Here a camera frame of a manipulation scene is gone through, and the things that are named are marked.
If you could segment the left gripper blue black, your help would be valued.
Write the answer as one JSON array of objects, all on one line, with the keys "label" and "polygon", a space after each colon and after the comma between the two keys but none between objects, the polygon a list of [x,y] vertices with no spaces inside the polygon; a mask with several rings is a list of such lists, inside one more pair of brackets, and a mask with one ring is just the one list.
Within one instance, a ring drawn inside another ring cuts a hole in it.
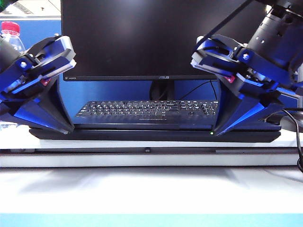
[{"label": "left gripper blue black", "polygon": [[[0,120],[48,128],[63,134],[73,132],[74,126],[60,95],[59,81],[53,78],[74,68],[75,64],[73,55],[2,55]],[[43,91],[32,98],[21,94],[48,81]]]}]

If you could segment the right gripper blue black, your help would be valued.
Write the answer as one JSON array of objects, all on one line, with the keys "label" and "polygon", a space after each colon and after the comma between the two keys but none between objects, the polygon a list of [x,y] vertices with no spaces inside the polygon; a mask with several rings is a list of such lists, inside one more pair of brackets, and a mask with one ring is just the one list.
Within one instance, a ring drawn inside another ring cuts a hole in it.
[{"label": "right gripper blue black", "polygon": [[296,72],[303,62],[302,49],[286,49],[263,56],[238,46],[200,47],[192,66],[211,72],[220,82],[221,96],[213,132],[225,134],[257,116],[264,120],[284,108],[281,93],[302,96],[303,83]]}]

